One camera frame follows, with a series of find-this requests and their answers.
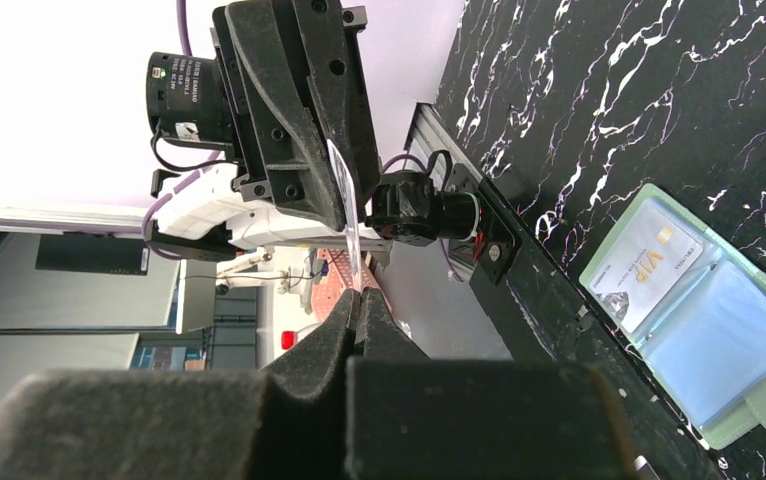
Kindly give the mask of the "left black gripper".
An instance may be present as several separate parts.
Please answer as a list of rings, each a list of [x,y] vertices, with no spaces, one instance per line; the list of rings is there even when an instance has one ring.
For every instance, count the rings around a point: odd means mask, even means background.
[[[338,1],[217,7],[213,58],[156,52],[148,61],[153,140],[222,151],[236,192],[341,228],[326,140],[347,163],[358,207],[381,176],[358,42],[366,23],[363,7]]]

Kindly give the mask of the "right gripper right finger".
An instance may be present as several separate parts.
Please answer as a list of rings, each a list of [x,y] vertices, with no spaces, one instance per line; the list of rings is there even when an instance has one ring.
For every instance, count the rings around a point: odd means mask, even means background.
[[[376,289],[346,293],[350,479],[634,479],[606,378],[579,363],[431,360]]]

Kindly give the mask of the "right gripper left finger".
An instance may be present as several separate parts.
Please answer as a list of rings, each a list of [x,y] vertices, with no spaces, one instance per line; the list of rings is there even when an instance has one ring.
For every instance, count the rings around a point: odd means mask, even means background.
[[[0,479],[342,479],[360,296],[258,370],[47,371],[0,409]]]

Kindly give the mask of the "green card holder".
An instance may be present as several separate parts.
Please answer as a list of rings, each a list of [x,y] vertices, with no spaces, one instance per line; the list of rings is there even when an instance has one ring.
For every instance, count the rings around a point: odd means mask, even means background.
[[[633,214],[657,202],[704,246],[700,258],[636,330],[604,310],[588,283]],[[701,443],[729,446],[766,430],[766,273],[696,215],[652,184],[640,188],[580,275],[580,283]]]

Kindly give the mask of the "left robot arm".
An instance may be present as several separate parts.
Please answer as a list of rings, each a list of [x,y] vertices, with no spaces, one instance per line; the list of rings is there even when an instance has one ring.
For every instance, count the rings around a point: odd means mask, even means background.
[[[141,234],[158,255],[225,261],[280,241],[345,235],[427,246],[483,230],[480,200],[432,171],[380,162],[362,68],[360,7],[236,1],[212,13],[215,55],[156,52],[145,88],[152,146],[209,152],[161,160]]]

